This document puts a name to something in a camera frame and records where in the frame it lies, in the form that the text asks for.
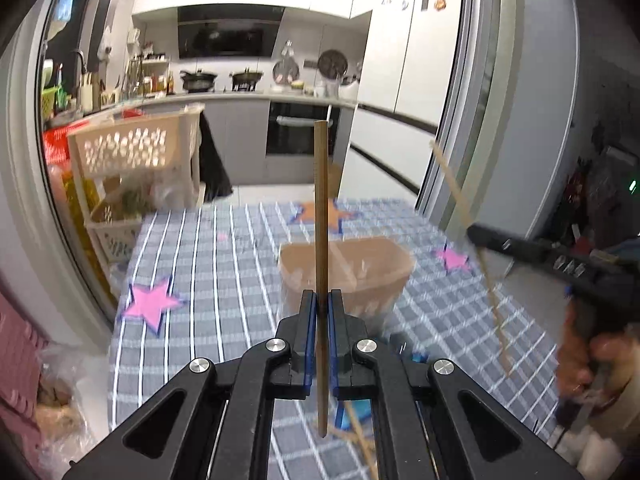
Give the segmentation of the person right hand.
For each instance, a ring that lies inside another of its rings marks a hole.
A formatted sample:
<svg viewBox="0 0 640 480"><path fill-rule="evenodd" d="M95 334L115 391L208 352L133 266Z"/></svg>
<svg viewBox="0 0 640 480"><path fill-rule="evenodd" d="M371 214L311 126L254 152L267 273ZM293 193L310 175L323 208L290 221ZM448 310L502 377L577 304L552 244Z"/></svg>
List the person right hand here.
<svg viewBox="0 0 640 480"><path fill-rule="evenodd" d="M634 377L639 341L631 334L600 334L585 341L575 330L576 308L576 302L570 300L555 371L560 397L575 399L590 390L594 382L590 363L597 362L611 367L608 381L601 388L601 399L611 401L622 394Z"/></svg>

